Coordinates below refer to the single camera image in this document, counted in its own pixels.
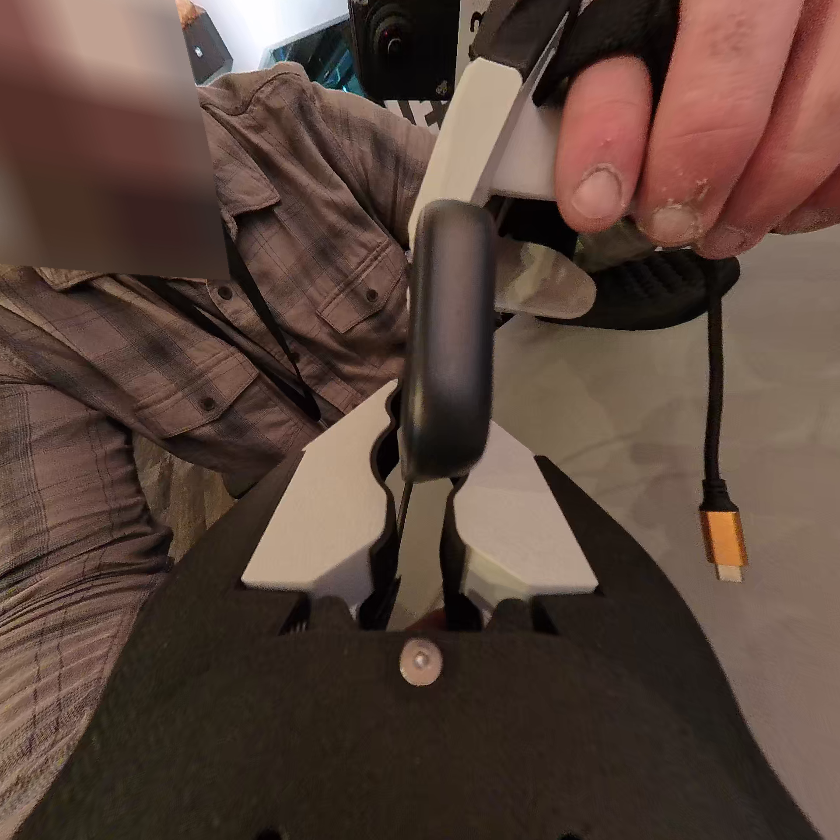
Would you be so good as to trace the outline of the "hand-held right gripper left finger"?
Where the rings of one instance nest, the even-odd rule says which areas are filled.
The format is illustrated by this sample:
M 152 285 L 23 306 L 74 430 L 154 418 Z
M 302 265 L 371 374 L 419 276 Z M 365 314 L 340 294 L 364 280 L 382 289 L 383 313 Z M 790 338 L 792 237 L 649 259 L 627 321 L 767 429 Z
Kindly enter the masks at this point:
M 391 381 L 302 451 L 241 581 L 337 597 L 362 628 L 386 628 L 399 588 L 400 386 Z

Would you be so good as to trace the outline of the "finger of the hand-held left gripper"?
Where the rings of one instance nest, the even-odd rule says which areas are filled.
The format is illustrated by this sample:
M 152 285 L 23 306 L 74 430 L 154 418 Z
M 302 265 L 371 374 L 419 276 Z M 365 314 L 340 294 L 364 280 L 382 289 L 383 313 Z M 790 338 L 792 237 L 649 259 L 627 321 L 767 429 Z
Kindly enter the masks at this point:
M 560 128 L 561 99 L 568 81 L 560 58 L 571 36 L 566 12 L 539 55 L 485 55 L 493 68 L 489 115 L 493 141 L 485 168 L 488 195 L 553 200 L 554 157 Z
M 522 89 L 518 70 L 477 58 L 449 104 L 410 216 L 437 200 L 471 203 Z

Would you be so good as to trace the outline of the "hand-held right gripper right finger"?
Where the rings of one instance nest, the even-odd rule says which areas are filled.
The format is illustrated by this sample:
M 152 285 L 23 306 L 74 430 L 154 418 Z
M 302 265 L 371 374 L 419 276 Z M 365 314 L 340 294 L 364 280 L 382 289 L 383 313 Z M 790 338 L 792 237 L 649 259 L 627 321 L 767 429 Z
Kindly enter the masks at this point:
M 534 453 L 495 422 L 455 491 L 454 517 L 465 547 L 458 588 L 484 621 L 506 600 L 588 595 L 598 585 Z

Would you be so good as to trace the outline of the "black usb hub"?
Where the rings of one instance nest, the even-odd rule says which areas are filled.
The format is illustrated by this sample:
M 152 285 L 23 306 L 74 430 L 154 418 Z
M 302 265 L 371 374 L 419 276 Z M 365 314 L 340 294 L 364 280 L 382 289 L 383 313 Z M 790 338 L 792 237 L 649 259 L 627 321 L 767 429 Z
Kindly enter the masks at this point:
M 402 474 L 466 476 L 489 437 L 497 235 L 488 211 L 454 199 L 416 226 L 402 384 Z

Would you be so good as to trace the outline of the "black usb cable orange plugs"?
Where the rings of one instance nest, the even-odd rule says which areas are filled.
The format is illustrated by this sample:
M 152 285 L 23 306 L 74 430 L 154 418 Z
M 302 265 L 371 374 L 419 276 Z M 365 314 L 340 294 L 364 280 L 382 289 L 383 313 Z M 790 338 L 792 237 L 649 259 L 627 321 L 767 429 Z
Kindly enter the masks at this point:
M 726 278 L 721 269 L 705 282 L 707 303 L 707 410 L 702 447 L 700 528 L 708 562 L 721 582 L 742 583 L 749 564 L 739 507 L 733 502 L 720 467 L 725 394 L 722 299 Z

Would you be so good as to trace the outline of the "person's left hand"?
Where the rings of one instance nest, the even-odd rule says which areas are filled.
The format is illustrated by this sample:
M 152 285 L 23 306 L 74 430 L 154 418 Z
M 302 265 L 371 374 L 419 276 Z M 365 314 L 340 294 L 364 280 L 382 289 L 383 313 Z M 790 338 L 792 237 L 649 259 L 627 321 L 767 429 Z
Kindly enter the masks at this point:
M 838 225 L 838 1 L 681 2 L 657 107 L 652 84 L 619 54 L 570 83 L 554 192 L 574 231 L 630 216 L 721 259 Z

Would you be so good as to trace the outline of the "person's torso plaid shirt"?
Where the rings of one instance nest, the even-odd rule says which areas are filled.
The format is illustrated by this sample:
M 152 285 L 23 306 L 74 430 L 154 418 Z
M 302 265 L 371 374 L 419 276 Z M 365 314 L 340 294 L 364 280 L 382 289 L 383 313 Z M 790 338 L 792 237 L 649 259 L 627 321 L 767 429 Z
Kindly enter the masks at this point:
M 254 484 L 396 379 L 435 137 L 282 62 L 197 91 L 236 280 L 2 267 L 2 838 L 78 745 L 172 567 L 134 445 Z

